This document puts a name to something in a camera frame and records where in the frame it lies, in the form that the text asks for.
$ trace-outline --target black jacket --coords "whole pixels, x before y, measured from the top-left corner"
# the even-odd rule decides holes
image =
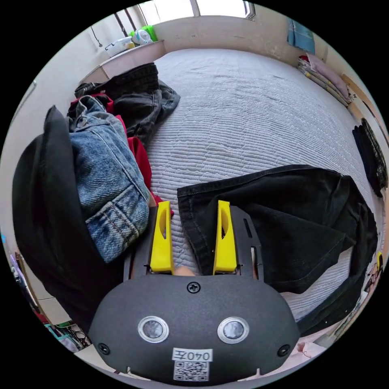
[[[19,159],[12,205],[20,253],[87,332],[102,298],[122,282],[123,262],[106,265],[91,239],[77,192],[68,120],[55,107],[46,116],[44,133]]]
[[[303,293],[354,247],[349,278],[298,322],[302,335],[329,327],[354,308],[377,248],[377,229],[351,177],[289,165],[180,188],[182,226],[204,275],[212,274],[218,200],[250,215],[265,282],[280,293]]]

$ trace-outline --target black jeans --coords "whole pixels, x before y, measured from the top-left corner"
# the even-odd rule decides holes
[[[356,304],[377,248],[374,215],[349,176],[290,165],[178,189],[182,226],[204,275],[212,274],[218,200],[247,212],[262,245],[265,282],[303,293],[354,246],[349,278],[299,321],[302,335],[341,320]]]
[[[177,92],[158,80],[154,63],[138,66],[104,83],[81,84],[75,96],[101,92],[113,100],[114,114],[121,115],[127,136],[138,137],[144,147],[154,135],[156,125],[174,111],[180,100]]]

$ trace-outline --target bed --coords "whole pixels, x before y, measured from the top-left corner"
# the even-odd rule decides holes
[[[148,147],[152,191],[170,200],[173,257],[197,272],[177,205],[177,188],[289,164],[350,175],[383,236],[383,204],[355,144],[355,119],[296,68],[235,50],[187,49],[155,61],[159,78],[181,96]],[[379,247],[383,241],[379,238]],[[298,321],[347,277],[351,250],[305,293],[283,293]]]

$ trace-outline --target hand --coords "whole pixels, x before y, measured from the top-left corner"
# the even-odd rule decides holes
[[[175,276],[195,276],[195,274],[186,266],[179,266],[174,271]]]

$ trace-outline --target wall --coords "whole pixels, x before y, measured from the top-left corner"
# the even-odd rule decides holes
[[[286,42],[286,17],[256,6],[253,20],[229,16],[188,17],[154,26],[158,39],[165,41],[166,51],[189,48],[225,48],[250,51],[297,65],[301,49]]]
[[[9,128],[0,158],[0,228],[11,251],[17,250],[13,236],[11,194],[13,174],[20,155],[30,141],[42,133],[47,110],[56,105],[66,114],[79,80],[108,58],[105,46],[123,37],[113,15],[96,23],[93,29],[103,47],[98,46],[90,28],[64,46],[36,76],[35,90]]]

